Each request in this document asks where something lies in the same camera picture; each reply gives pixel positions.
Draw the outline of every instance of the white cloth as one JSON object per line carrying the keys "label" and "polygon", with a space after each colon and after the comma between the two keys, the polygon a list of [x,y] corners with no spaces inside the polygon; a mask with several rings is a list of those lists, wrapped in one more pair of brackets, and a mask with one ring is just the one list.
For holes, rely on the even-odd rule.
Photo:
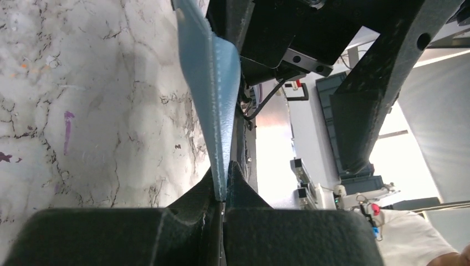
{"label": "white cloth", "polygon": [[457,252],[421,216],[410,211],[381,210],[374,217],[385,266],[426,266],[444,254]]}

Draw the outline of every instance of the person's arm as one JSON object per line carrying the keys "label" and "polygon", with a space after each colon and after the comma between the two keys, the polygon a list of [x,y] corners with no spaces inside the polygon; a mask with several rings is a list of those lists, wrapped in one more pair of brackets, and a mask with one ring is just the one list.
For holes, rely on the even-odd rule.
{"label": "person's arm", "polygon": [[460,254],[458,253],[448,253],[433,259],[427,266],[460,266],[458,264],[459,258]]}
{"label": "person's arm", "polygon": [[462,251],[462,254],[444,254],[433,259],[427,266],[470,266],[470,245]]}

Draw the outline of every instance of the black padded jaw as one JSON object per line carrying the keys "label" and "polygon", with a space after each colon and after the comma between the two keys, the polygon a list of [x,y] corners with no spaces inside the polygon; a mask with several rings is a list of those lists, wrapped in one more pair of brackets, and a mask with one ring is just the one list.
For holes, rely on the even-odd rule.
{"label": "black padded jaw", "polygon": [[383,265],[370,225],[355,213],[274,210],[232,162],[222,233],[213,191],[209,170],[163,209],[40,211],[4,265]]}

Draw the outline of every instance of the black metal bracket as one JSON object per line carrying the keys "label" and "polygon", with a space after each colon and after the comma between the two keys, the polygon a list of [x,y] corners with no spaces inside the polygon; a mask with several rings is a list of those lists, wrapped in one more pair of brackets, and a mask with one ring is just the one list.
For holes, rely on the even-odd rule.
{"label": "black metal bracket", "polygon": [[308,88],[305,83],[302,83],[302,91],[304,92],[304,96],[300,97],[287,97],[287,101],[308,101],[309,100],[309,93]]}

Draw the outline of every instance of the gray panel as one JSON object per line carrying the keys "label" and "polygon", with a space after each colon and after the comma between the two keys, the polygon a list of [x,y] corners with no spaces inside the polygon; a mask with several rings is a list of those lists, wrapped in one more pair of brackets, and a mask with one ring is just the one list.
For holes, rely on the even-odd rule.
{"label": "gray panel", "polygon": [[470,54],[415,68],[398,102],[443,203],[470,200]]}
{"label": "gray panel", "polygon": [[427,211],[425,215],[428,221],[456,250],[460,252],[468,245],[470,239],[470,231],[468,230],[470,208]]}

